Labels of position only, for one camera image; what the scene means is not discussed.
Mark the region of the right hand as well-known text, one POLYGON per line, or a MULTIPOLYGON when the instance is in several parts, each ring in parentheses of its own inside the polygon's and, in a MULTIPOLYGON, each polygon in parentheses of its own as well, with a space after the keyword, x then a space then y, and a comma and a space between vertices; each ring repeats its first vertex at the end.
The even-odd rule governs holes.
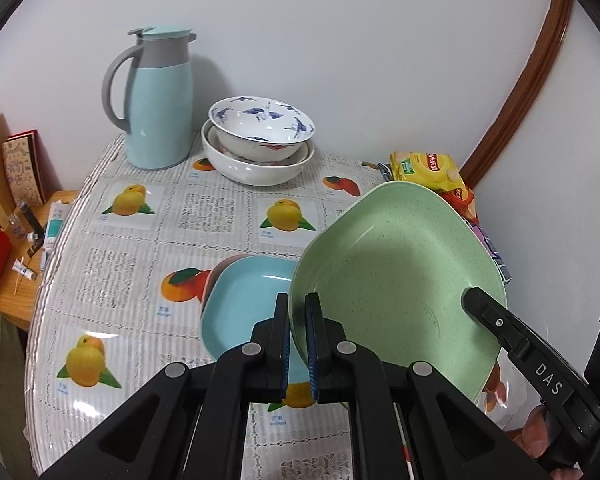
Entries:
MULTIPOLYGON (((545 422, 546 408, 536 406, 530 413, 524 428, 514 442, 531 458, 539 458, 550 445, 550 434, 545 422)), ((555 469, 550 473, 553 480, 579 480, 583 476, 580 469, 555 469)))

